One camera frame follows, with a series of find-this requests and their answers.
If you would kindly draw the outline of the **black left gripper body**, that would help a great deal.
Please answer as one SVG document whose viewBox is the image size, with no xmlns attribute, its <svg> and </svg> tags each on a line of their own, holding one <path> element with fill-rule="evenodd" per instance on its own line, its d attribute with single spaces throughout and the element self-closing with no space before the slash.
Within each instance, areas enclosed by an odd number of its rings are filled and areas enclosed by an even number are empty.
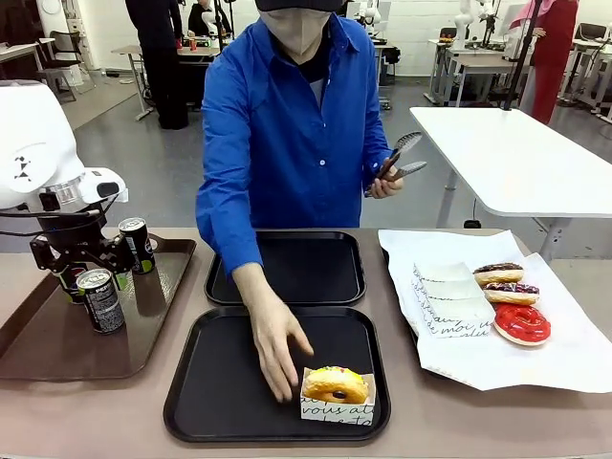
<svg viewBox="0 0 612 459">
<path fill-rule="evenodd" d="M 101 208 L 90 208 L 75 213 L 37 217 L 42 233 L 55 254 L 62 254 L 65 266 L 79 262 L 95 264 L 93 246 L 105 238 L 101 229 L 106 217 Z"/>
</svg>

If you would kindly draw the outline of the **person's right hand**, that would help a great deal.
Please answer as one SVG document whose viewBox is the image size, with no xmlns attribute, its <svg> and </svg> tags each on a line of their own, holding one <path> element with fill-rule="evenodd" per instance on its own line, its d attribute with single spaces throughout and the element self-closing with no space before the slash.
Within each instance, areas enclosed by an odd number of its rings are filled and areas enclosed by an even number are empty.
<svg viewBox="0 0 612 459">
<path fill-rule="evenodd" d="M 253 341 L 264 378 L 280 402 L 290 402 L 298 376 L 289 350 L 289 339 L 307 355 L 314 349 L 292 311 L 280 300 L 248 307 Z"/>
</svg>

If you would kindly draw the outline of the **person's left hand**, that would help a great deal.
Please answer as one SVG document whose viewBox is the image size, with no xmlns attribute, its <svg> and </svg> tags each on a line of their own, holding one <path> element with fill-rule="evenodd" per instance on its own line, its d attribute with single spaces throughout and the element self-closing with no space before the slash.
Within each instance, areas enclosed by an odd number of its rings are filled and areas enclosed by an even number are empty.
<svg viewBox="0 0 612 459">
<path fill-rule="evenodd" d="M 385 158 L 381 164 L 372 164 L 367 169 L 369 173 L 364 186 L 363 196 L 365 198 L 384 199 L 397 195 L 404 188 L 404 179 L 392 180 L 398 169 L 392 165 L 387 173 L 381 178 L 377 177 L 383 165 L 387 165 L 389 158 Z"/>
</svg>

